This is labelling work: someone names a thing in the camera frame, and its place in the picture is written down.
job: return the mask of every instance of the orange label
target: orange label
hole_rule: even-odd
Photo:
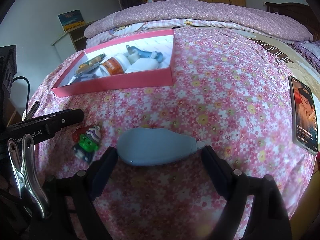
[[[108,59],[101,65],[103,65],[108,70],[110,76],[124,73],[120,63],[113,57]]]

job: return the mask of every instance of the red toy piece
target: red toy piece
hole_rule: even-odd
[[[92,126],[80,127],[72,134],[72,140],[75,143],[80,141],[80,134],[85,134],[85,132]]]

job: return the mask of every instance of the pink floral bedsheet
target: pink floral bedsheet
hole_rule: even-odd
[[[310,180],[315,159],[292,143],[288,67],[263,47],[232,30],[175,29],[173,87],[137,88],[57,98],[50,88],[79,54],[49,74],[30,106],[37,115],[81,108],[81,126],[102,125],[98,159],[133,127],[165,127],[211,145],[219,157],[247,175],[274,176],[289,216]],[[72,176],[87,164],[71,147],[76,126],[36,145],[37,172]],[[213,187],[199,153],[183,161],[148,168],[118,161],[94,205],[114,240],[205,239],[225,200]],[[252,198],[235,239],[244,233]],[[79,223],[74,220],[83,238]]]

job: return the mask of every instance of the open box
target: open box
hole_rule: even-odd
[[[159,48],[162,48],[161,52],[164,55],[163,62],[160,63],[159,68],[155,70],[118,74],[68,84],[81,64],[102,53],[106,54],[106,57],[113,57],[118,52],[126,50],[126,45],[137,46],[142,50],[159,51]],[[67,97],[124,88],[172,86],[174,84],[172,78],[173,51],[173,30],[138,33],[128,37],[114,39],[98,46],[85,49],[60,76],[51,90],[57,97]]]

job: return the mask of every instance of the wooden headboard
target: wooden headboard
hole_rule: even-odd
[[[301,3],[266,2],[267,11],[289,16],[304,25],[313,35],[313,41],[320,40],[320,22],[310,6]]]

